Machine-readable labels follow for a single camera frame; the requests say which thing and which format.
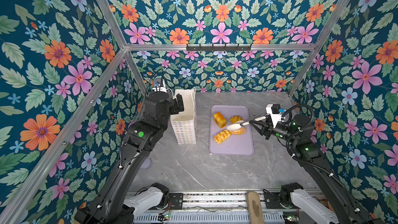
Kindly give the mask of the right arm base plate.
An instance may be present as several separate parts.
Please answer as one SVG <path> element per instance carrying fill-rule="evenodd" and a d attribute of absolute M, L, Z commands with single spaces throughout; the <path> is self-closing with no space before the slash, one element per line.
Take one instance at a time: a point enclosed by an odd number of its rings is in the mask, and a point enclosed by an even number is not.
<path fill-rule="evenodd" d="M 267 209 L 290 209 L 291 205 L 283 205 L 279 194 L 263 189 L 264 202 Z"/>

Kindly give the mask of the round yellow ridged bun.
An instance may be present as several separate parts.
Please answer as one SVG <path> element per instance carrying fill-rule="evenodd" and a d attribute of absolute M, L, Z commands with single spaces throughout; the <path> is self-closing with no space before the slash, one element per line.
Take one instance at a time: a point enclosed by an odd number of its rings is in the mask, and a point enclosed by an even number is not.
<path fill-rule="evenodd" d="M 235 115 L 230 118 L 230 123 L 234 124 L 236 122 L 243 121 L 241 116 Z"/>

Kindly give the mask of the white metal tongs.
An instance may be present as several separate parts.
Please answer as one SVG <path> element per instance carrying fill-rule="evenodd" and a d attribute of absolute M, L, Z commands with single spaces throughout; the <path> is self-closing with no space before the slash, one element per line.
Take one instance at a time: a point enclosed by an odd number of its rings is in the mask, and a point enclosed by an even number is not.
<path fill-rule="evenodd" d="M 249 120 L 249 119 L 246 119 L 246 120 L 239 121 L 239 122 L 236 122 L 236 123 L 234 123 L 234 124 L 228 125 L 228 126 L 227 126 L 227 130 L 229 130 L 229 131 L 234 131 L 234 130 L 237 130 L 237 129 L 241 128 L 241 127 L 244 127 L 244 126 L 246 126 L 246 125 L 249 125 L 250 122 L 249 122 L 248 120 Z"/>

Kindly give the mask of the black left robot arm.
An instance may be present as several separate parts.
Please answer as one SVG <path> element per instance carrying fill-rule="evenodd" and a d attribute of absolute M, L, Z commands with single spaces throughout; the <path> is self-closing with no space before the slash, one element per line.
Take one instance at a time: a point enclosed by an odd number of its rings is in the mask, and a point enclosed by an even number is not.
<path fill-rule="evenodd" d="M 120 153 L 109 177 L 94 200 L 79 209 L 74 219 L 80 224 L 131 224 L 147 210 L 165 207 L 169 189 L 159 183 L 128 198 L 127 193 L 144 161 L 167 130 L 172 115 L 184 111 L 183 98 L 167 92 L 151 92 L 144 100 L 141 120 L 132 124 L 125 135 Z"/>

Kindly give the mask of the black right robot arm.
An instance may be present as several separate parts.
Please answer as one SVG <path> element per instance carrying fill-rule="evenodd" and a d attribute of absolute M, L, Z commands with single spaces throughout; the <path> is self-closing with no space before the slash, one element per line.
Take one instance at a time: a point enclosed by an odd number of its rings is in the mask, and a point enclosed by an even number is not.
<path fill-rule="evenodd" d="M 297 183 L 281 187 L 283 206 L 296 206 L 317 224 L 382 224 L 381 218 L 371 216 L 335 176 L 326 156 L 312 141 L 315 113 L 306 104 L 282 112 L 280 105 L 269 104 L 266 113 L 243 122 L 251 125 L 266 140 L 270 136 L 284 140 L 289 156 L 316 182 L 331 208 L 311 197 Z"/>

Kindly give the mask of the white paper gift bag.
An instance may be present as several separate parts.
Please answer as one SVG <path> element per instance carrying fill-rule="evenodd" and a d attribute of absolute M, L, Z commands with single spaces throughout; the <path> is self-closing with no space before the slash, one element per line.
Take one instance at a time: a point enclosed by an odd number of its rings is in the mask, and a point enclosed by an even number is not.
<path fill-rule="evenodd" d="M 177 143 L 195 144 L 196 139 L 196 101 L 195 89 L 176 89 L 175 95 L 181 94 L 184 103 L 184 111 L 182 113 L 171 116 L 171 124 L 174 130 Z"/>

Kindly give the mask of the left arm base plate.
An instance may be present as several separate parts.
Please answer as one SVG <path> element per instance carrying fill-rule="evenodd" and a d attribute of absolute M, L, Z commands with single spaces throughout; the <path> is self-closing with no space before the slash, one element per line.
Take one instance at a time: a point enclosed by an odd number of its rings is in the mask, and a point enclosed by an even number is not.
<path fill-rule="evenodd" d="M 160 203 L 155 206 L 155 208 L 163 211 L 169 209 L 181 210 L 183 205 L 183 197 L 183 193 L 168 193 L 162 197 Z"/>

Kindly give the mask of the oval sesame bread roll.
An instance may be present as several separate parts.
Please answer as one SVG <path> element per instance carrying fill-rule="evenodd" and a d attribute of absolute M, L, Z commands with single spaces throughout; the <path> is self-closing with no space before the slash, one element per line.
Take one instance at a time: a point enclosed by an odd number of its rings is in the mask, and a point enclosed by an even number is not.
<path fill-rule="evenodd" d="M 241 127 L 237 130 L 234 131 L 230 131 L 232 135 L 242 135 L 246 133 L 246 128 L 245 127 Z"/>

